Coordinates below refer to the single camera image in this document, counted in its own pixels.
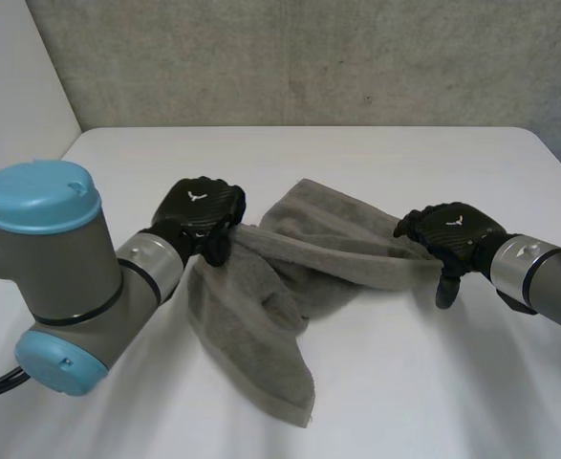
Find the terry cloth towel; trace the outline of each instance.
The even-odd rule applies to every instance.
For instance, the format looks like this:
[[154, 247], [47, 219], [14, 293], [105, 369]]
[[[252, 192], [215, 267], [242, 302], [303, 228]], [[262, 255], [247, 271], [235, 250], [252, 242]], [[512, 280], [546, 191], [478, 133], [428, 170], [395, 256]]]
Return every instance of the terry cloth towel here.
[[302, 427], [311, 418], [314, 383], [296, 342], [309, 318], [345, 305], [361, 286], [400, 291], [439, 280], [440, 262], [393, 237], [397, 221], [304, 179], [258, 228], [236, 229], [223, 267], [196, 262], [188, 278], [191, 325], [271, 416]]

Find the wall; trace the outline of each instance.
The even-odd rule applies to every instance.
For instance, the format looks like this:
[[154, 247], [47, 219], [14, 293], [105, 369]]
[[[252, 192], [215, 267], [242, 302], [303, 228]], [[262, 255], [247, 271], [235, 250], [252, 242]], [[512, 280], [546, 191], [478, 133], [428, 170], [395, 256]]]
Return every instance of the wall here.
[[0, 168], [60, 158], [80, 134], [24, 0], [0, 0]]
[[561, 0], [28, 5], [83, 129], [520, 126], [561, 161]]

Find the white wall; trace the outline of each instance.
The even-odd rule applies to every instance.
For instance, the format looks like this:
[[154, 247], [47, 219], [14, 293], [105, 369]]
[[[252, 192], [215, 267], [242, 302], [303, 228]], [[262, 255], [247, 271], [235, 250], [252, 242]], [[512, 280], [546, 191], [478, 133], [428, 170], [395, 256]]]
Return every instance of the white wall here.
[[60, 158], [80, 134], [24, 0], [0, 0], [0, 168]]

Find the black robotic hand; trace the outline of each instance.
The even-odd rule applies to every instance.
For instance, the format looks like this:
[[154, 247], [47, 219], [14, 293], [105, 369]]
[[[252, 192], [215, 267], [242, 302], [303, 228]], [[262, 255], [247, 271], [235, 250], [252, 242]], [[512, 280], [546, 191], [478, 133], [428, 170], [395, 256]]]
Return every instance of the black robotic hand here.
[[507, 240], [504, 228], [476, 208], [463, 203], [441, 204], [412, 210], [395, 228], [395, 237], [407, 236], [443, 262], [435, 303], [449, 308], [459, 292], [461, 277], [482, 272], [486, 239]]
[[145, 229], [171, 240], [181, 256], [201, 253], [212, 266], [229, 256], [228, 231], [242, 221], [246, 195], [223, 180], [182, 179], [167, 193]]

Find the white logo on hand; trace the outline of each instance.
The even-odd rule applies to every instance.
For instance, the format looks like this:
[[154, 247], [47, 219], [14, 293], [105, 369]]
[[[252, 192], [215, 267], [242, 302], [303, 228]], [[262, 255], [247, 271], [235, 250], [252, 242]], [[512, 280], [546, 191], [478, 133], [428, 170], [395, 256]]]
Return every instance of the white logo on hand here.
[[459, 219], [458, 219], [456, 222], [448, 222], [448, 223], [446, 223], [446, 224], [447, 224], [449, 227], [455, 227], [455, 226], [457, 226], [457, 225], [462, 226], [462, 225], [463, 225], [463, 216], [461, 215], [461, 216], [459, 217]]
[[187, 191], [187, 192], [188, 192], [188, 197], [191, 198], [191, 203], [194, 203], [198, 199], [207, 198], [207, 194], [203, 194], [202, 196], [196, 196], [193, 193], [191, 193], [190, 191]]

